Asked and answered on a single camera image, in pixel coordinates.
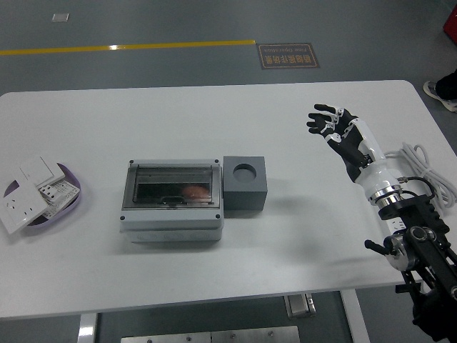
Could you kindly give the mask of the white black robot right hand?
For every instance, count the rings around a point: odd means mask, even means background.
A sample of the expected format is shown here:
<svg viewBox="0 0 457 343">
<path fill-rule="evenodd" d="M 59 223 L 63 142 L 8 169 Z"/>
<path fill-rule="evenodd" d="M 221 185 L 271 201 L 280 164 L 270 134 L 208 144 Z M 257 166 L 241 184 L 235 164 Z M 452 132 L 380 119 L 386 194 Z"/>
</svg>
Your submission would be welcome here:
<svg viewBox="0 0 457 343">
<path fill-rule="evenodd" d="M 308 131 L 322 136 L 342 158 L 349 178 L 363 188 L 367 200 L 377 207 L 399 201 L 402 188 L 367 124 L 341 107 L 315 104 L 314 109 L 308 115 Z"/>
</svg>

